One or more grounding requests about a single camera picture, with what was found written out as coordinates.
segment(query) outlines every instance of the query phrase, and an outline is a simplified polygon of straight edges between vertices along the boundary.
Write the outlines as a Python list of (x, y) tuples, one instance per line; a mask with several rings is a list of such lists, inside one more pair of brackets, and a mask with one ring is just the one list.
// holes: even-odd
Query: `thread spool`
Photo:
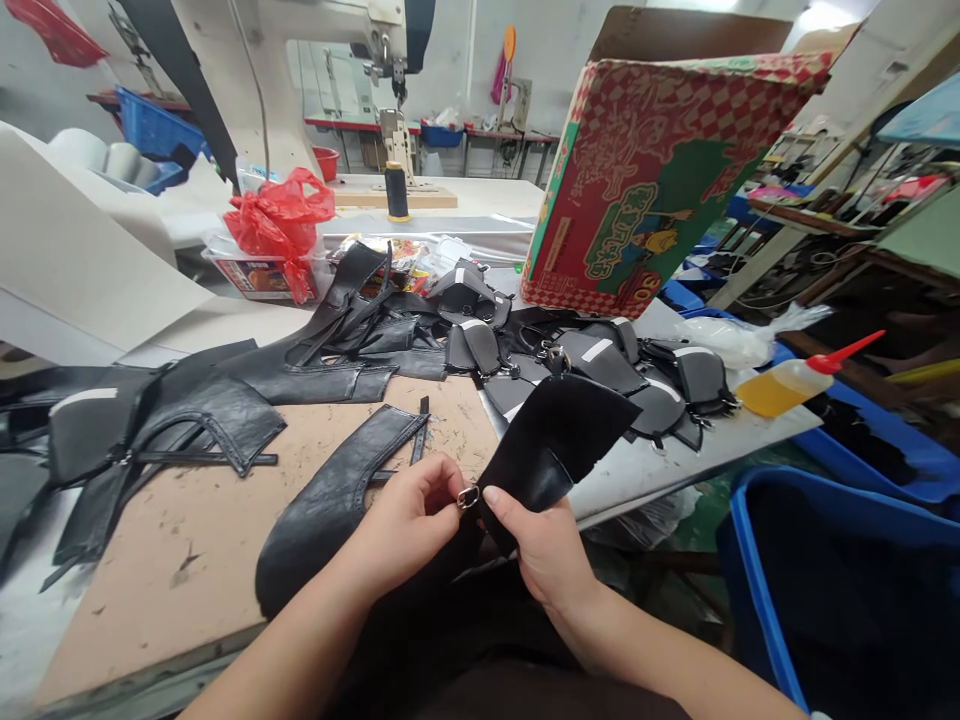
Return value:
[(387, 220), (407, 222), (410, 219), (410, 210), (407, 208), (407, 178), (400, 163), (387, 160), (387, 169), (383, 171), (383, 184), (387, 189)]

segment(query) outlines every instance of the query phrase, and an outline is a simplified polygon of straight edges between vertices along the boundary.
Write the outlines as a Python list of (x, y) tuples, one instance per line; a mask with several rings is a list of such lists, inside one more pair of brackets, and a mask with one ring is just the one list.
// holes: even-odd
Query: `wooden cutting board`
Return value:
[[(477, 479), (497, 446), (473, 381), (394, 378), (385, 400), (418, 413), (430, 397), (426, 452), (455, 458)], [(265, 452), (276, 467), (240, 480), (228, 467), (170, 468), (124, 510), (106, 554), (37, 691), (48, 706), (97, 690), (148, 685), (232, 652), (263, 625), (253, 578), (284, 508), (382, 403), (277, 408), (287, 428)], [(409, 464), (413, 441), (386, 468)]]

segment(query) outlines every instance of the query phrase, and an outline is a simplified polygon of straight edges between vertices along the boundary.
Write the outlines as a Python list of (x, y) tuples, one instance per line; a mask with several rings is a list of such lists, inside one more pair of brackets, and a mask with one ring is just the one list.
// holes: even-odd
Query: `cardboard box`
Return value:
[(526, 302), (639, 317), (855, 27), (615, 7), (574, 90), (521, 278)]

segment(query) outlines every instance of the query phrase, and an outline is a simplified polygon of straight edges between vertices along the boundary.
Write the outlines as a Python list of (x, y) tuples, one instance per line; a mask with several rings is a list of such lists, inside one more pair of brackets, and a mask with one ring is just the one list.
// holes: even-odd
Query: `glue bottle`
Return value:
[(859, 352), (886, 330), (880, 330), (829, 355), (787, 360), (747, 380), (735, 390), (744, 407), (757, 415), (775, 418), (830, 389), (843, 361)]

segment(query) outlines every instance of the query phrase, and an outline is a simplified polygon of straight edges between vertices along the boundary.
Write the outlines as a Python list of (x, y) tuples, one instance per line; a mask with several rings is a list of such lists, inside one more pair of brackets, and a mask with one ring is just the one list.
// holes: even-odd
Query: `black leather piece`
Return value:
[(594, 337), (607, 338), (613, 340), (617, 347), (626, 355), (627, 362), (636, 365), (640, 362), (640, 350), (637, 347), (637, 334), (633, 330), (633, 325), (624, 317), (603, 318), (596, 320), (581, 332)]
[(134, 453), (181, 423), (201, 425), (240, 477), (286, 423), (253, 388), (216, 368), (174, 367), (159, 381), (157, 400), (131, 445)]
[(262, 395), (271, 405), (317, 405), (343, 402), (353, 395), (360, 363), (298, 366), (305, 345), (278, 342), (226, 360), (217, 368)]
[(133, 465), (112, 465), (87, 482), (60, 536), (54, 565), (100, 559), (120, 517), (124, 483), (134, 472)]
[[(158, 452), (203, 452), (214, 443), (202, 426), (177, 425), (158, 433), (147, 448)], [(60, 536), (54, 564), (66, 566), (99, 560), (123, 508), (163, 469), (160, 464), (144, 468), (134, 458), (129, 464), (113, 465), (88, 481)], [(58, 579), (56, 574), (51, 575), (44, 585), (49, 587)]]
[(123, 365), (38, 370), (0, 382), (0, 410), (50, 407), (83, 390), (112, 387), (125, 378), (150, 375), (152, 372)]
[(493, 291), (493, 301), (480, 300), (474, 313), (494, 330), (499, 330), (510, 319), (510, 308), (513, 301), (499, 290)]
[(0, 584), (17, 536), (49, 484), (50, 473), (35, 455), (0, 455)]
[(0, 411), (0, 452), (31, 451), (47, 434), (46, 406)]
[(379, 408), (334, 450), (278, 518), (257, 561), (260, 611), (276, 617), (357, 529), (373, 473), (426, 422), (390, 405)]
[(520, 377), (534, 385), (551, 375), (551, 372), (532, 355), (514, 353), (510, 356), (510, 362), (520, 368)]
[(700, 452), (703, 447), (703, 425), (695, 421), (688, 412), (680, 416), (672, 434), (694, 452)]
[(723, 360), (713, 350), (688, 347), (673, 354), (688, 403), (709, 403), (730, 394)]
[(474, 315), (478, 302), (495, 302), (493, 290), (483, 282), (483, 275), (471, 267), (457, 267), (437, 281), (427, 298), (439, 298), (441, 311)]
[(669, 378), (656, 368), (645, 367), (643, 374), (649, 384), (630, 396), (630, 400), (641, 409), (630, 429), (645, 438), (658, 439), (680, 421), (687, 405)]
[(343, 320), (349, 309), (350, 299), (383, 266), (386, 257), (384, 253), (379, 253), (363, 243), (354, 243), (347, 254), (340, 259), (333, 283), (314, 311), (313, 317), (300, 330), (285, 338), (285, 340), (311, 338), (319, 342), (319, 349)]
[(344, 404), (383, 402), (384, 393), (387, 391), (387, 383), (394, 373), (400, 369), (399, 365), (380, 365), (377, 367), (365, 367), (360, 370), (357, 378), (356, 387)]
[(483, 320), (472, 318), (460, 326), (482, 375), (490, 375), (500, 369), (500, 346), (493, 330)]
[(384, 301), (383, 306), (393, 312), (416, 313), (420, 315), (437, 314), (437, 308), (416, 293), (395, 292)]
[(501, 415), (511, 420), (520, 410), (520, 406), (533, 393), (534, 385), (523, 378), (511, 378), (503, 375), (492, 377), (483, 384), (487, 397)]
[(123, 459), (143, 414), (156, 399), (160, 375), (91, 388), (50, 409), (50, 478), (66, 487)]
[(188, 367), (190, 365), (209, 367), (256, 349), (257, 341), (253, 338), (249, 340), (240, 340), (235, 343), (229, 343), (228, 345), (219, 345), (215, 348), (201, 350), (193, 355), (188, 355), (187, 357), (178, 361), (177, 364), (180, 366), (186, 365)]
[(612, 390), (629, 395), (646, 384), (610, 340), (569, 330), (557, 344), (566, 351), (575, 370)]
[(420, 380), (442, 382), (447, 377), (447, 351), (427, 348), (410, 348), (396, 353), (364, 355), (363, 361), (371, 365), (397, 365), (397, 375)]
[[(420, 414), (426, 416), (427, 422), (430, 421), (430, 396), (426, 395), (420, 398)], [(427, 423), (425, 422), (417, 430), (417, 435), (413, 439), (413, 453), (410, 455), (410, 464), (416, 465), (423, 459), (423, 448), (427, 444)]]
[(357, 351), (357, 355), (409, 350), (413, 347), (416, 330), (416, 318), (381, 322), (370, 331), (367, 343)]
[(447, 335), (447, 365), (455, 370), (476, 370), (477, 361), (467, 345), (467, 338), (459, 325), (450, 328)]
[[(502, 487), (533, 512), (552, 507), (593, 469), (637, 417), (628, 399), (570, 373), (542, 381), (504, 433), (477, 486)], [(516, 540), (481, 495), (483, 524), (508, 556)]]

